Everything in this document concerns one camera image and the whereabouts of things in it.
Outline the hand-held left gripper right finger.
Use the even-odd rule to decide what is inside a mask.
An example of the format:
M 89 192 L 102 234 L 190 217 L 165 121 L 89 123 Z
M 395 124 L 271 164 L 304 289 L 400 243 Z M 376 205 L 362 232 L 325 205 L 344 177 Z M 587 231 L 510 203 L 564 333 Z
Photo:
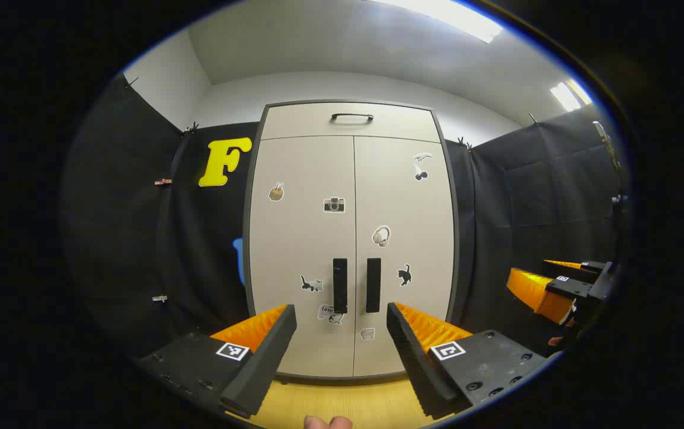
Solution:
M 424 415 L 434 420 L 488 407 L 551 364 L 496 329 L 470 333 L 408 305 L 387 305 L 386 325 Z

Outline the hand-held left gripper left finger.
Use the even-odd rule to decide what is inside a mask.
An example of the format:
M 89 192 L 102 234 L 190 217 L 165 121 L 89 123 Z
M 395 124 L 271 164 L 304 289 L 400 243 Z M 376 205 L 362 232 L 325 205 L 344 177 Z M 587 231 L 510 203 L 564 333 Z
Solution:
M 139 366 L 208 412 L 254 416 L 297 328 L 285 304 L 209 333 L 195 329 L 139 359 Z

